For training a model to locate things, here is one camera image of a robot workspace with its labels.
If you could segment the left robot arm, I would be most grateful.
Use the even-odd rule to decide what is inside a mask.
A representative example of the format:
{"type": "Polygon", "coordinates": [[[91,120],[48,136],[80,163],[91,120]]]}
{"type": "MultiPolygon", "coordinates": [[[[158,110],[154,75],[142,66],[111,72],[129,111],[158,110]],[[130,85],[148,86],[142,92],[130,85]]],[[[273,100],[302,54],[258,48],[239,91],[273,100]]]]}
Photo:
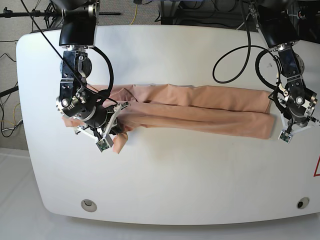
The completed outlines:
{"type": "Polygon", "coordinates": [[[319,117],[314,116],[317,93],[307,88],[304,62],[293,49],[299,37],[286,12],[290,4],[291,0],[251,0],[248,5],[256,29],[266,43],[255,60],[256,75],[272,90],[268,98],[281,114],[283,129],[279,138],[286,143],[293,135],[320,124],[319,117]],[[260,73],[260,60],[265,54],[273,55],[276,63],[276,84],[267,82],[260,73]]]}

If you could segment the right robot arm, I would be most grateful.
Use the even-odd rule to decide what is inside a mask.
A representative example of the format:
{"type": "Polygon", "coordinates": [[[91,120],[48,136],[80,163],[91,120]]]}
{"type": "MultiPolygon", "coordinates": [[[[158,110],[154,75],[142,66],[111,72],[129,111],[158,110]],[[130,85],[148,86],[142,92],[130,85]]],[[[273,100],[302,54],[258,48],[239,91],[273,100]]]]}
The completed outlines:
{"type": "Polygon", "coordinates": [[[62,15],[59,46],[65,51],[59,56],[61,81],[57,108],[64,124],[67,127],[89,128],[98,140],[124,133],[117,115],[127,104],[114,100],[112,105],[103,106],[110,99],[114,71],[106,54],[95,46],[100,2],[55,0],[53,3],[60,8],[62,15]],[[86,53],[88,48],[98,53],[107,64],[109,85],[106,89],[93,90],[88,87],[87,77],[92,71],[92,62],[86,53]]]}

